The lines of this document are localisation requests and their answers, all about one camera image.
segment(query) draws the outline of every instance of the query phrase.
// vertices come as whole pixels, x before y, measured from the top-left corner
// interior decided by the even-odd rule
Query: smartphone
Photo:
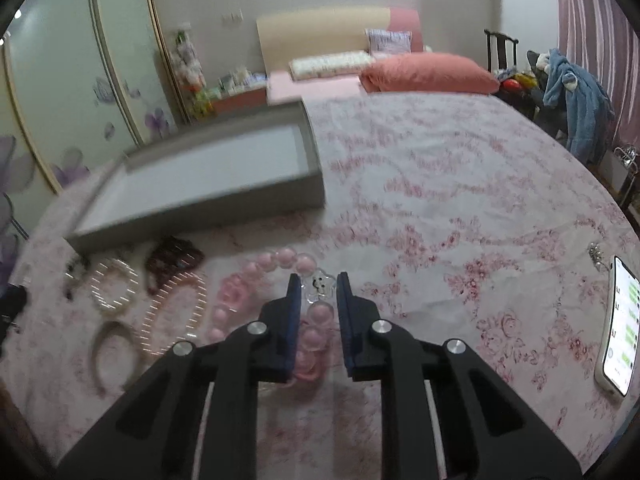
[[[636,364],[640,333],[640,282],[614,256],[609,270],[609,304],[598,362],[596,382],[622,400],[629,391]]]

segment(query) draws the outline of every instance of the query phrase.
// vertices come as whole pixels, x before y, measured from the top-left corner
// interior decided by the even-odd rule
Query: bed headboard
[[[267,73],[288,70],[298,57],[368,50],[366,28],[412,32],[411,50],[422,51],[418,12],[395,7],[321,7],[257,19]]]

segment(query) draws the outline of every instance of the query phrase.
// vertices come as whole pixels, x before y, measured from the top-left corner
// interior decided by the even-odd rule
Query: pink bed sheet
[[[293,81],[289,72],[271,72],[267,86],[270,105],[304,100],[322,100],[335,97],[366,95],[357,75]]]

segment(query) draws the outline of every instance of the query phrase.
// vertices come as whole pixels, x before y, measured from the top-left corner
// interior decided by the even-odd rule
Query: yellow headboard
[[[292,59],[368,50],[366,28],[386,29],[389,7],[321,7],[257,19],[267,74],[288,70]]]

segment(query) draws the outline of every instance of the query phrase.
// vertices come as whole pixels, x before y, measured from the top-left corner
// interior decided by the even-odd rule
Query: floral bedspread
[[[354,292],[418,338],[465,340],[587,469],[640,392],[635,374],[614,406],[593,381],[608,277],[588,244],[640,274],[640,243],[615,202],[547,134],[492,97],[382,94],[307,107],[326,208],[184,235],[206,254],[199,273],[209,304],[265,248],[310,253],[329,274],[347,270]],[[62,235],[99,177],[65,191],[31,237],[14,274],[30,277],[31,303],[0,363],[55,462],[122,393],[130,365],[126,346],[106,345],[98,364],[107,394],[98,396],[87,361],[100,314],[86,285],[73,302],[62,295],[73,255]],[[127,261],[142,272],[152,247],[140,245]],[[250,291],[259,301],[286,291],[284,270],[269,276]],[[124,321],[139,327],[148,302],[140,293]],[[189,313],[188,298],[176,300],[158,337],[170,340]],[[210,328],[205,316],[204,342]],[[376,384],[347,379],[336,325],[324,380],[261,389],[258,477],[376,478],[379,395]]]

